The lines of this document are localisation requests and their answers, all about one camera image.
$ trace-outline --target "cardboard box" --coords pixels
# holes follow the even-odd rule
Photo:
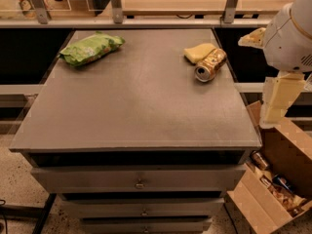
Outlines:
[[[260,107],[259,101],[248,106],[255,125],[259,122]],[[261,130],[261,135],[261,153],[271,164],[271,171],[286,177],[295,194],[308,199],[303,213],[296,217],[305,214],[312,208],[312,137],[287,118],[274,129]],[[228,194],[253,230],[268,234],[295,219],[248,166],[246,169],[235,190]]]

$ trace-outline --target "metal post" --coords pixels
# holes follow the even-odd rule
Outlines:
[[[48,24],[49,15],[47,13],[45,3],[43,0],[31,0],[35,7],[38,22],[41,24]]]
[[[225,5],[225,10],[223,13],[223,21],[225,23],[232,23],[235,17],[235,11],[237,7],[238,0],[227,0]]]
[[[122,23],[124,20],[121,0],[111,0],[113,19],[115,23]]]

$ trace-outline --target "floor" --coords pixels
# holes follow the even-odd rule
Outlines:
[[[43,207],[48,193],[30,175],[30,165],[18,153],[9,151],[8,146],[13,135],[0,135],[0,199],[6,200],[8,205]],[[226,203],[226,208],[233,217],[238,233],[246,234],[254,231],[234,205]],[[32,233],[35,226],[34,219],[8,220],[8,234]],[[60,207],[57,197],[50,215],[43,228],[43,234],[83,234],[79,220],[69,217]],[[4,221],[0,216],[0,233],[4,234]],[[205,234],[235,234],[235,229],[225,210],[222,208],[213,217],[213,224]],[[282,227],[274,234],[308,234],[312,233],[312,211]]]

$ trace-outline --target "yellow sponge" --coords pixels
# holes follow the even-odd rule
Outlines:
[[[190,49],[184,49],[184,55],[195,64],[204,59],[214,49],[216,49],[214,44],[203,43]]]

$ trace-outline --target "black cable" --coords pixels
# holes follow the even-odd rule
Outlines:
[[[237,231],[237,229],[236,229],[234,220],[233,220],[233,218],[231,217],[230,212],[227,210],[227,208],[226,208],[226,206],[225,206],[225,203],[223,204],[223,206],[224,206],[224,208],[225,208],[226,213],[228,214],[228,217],[230,218],[230,220],[231,220],[231,222],[232,222],[232,225],[233,225],[233,227],[234,227],[234,229],[235,229],[235,233],[238,234],[238,231]]]
[[[193,17],[193,15],[187,16],[187,17],[182,17],[180,15],[176,15],[178,18],[183,19],[183,20],[188,20],[189,18]]]
[[[4,206],[5,204],[6,204],[6,201],[3,200],[3,199],[0,199],[0,207]],[[6,216],[4,215],[4,213],[1,211],[1,208],[0,208],[0,214],[3,216],[4,225],[5,225],[5,228],[6,228],[6,234],[8,234],[8,220],[7,220]]]

